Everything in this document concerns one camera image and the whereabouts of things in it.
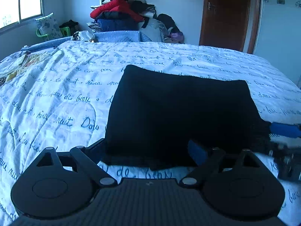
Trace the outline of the black pants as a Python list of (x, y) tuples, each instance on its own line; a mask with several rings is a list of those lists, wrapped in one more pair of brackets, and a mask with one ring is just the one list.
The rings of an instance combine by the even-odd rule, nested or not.
[(270, 141), (247, 83), (128, 65), (110, 105), (102, 161), (153, 170), (193, 167), (190, 141), (227, 152)]

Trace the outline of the brown wooden door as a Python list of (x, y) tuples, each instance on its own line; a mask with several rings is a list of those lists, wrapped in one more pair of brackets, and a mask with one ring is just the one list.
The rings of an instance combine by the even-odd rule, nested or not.
[(261, 0), (204, 0), (199, 45), (252, 54), (261, 8)]

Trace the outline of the floral pillow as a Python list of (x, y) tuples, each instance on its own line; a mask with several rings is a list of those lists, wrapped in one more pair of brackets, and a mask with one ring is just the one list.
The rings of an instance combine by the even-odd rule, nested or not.
[(53, 13), (51, 13), (47, 16), (35, 19), (35, 22), (36, 22), (37, 28), (40, 30), (41, 34), (50, 33), (50, 31), (52, 29), (59, 32), (58, 22)]

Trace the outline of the pile of clothes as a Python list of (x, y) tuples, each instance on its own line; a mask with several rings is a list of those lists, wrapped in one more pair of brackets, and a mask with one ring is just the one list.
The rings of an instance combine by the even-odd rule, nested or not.
[(145, 0), (100, 0), (91, 9), (93, 21), (87, 26), (93, 33), (139, 31), (153, 42), (183, 44), (185, 41), (173, 18), (157, 14), (155, 5)]

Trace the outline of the window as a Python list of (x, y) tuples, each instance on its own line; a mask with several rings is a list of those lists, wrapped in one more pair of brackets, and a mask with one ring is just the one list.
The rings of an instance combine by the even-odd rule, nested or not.
[(43, 0), (1, 0), (1, 32), (43, 14)]

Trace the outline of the light blue knitted blanket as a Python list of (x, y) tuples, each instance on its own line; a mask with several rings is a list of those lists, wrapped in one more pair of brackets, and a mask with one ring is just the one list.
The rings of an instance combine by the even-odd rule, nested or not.
[[(30, 47), (24, 46), (20, 51), (29, 51), (31, 53), (58, 47), (60, 44), (70, 41), (72, 36), (37, 43)], [(151, 42), (151, 39), (140, 31), (110, 31), (98, 32), (92, 35), (92, 39), (98, 42)]]

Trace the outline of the white bedspread with script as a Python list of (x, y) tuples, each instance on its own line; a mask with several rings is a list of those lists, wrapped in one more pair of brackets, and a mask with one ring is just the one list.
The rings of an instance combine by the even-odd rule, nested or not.
[(1, 225), (17, 218), (11, 188), (45, 147), (68, 151), (104, 137), (128, 64), (180, 76), (244, 80), (264, 120), (300, 123), (300, 89), (264, 58), (235, 50), (67, 41), (49, 51), (10, 55), (1, 69), (22, 62), (30, 66), (1, 87)]

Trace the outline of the green plastic chair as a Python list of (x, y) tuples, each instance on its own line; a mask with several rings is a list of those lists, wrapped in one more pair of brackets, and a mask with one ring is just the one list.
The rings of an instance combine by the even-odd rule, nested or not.
[(69, 27), (59, 28), (59, 32), (52, 29), (50, 31), (50, 33), (47, 33), (47, 34), (41, 34), (40, 30), (37, 29), (36, 30), (36, 36), (38, 38), (43, 39), (44, 41), (49, 41), (49, 40), (53, 40), (53, 39), (59, 39), (59, 38), (62, 38), (62, 37), (71, 36), (71, 33), (70, 33), (70, 28)]

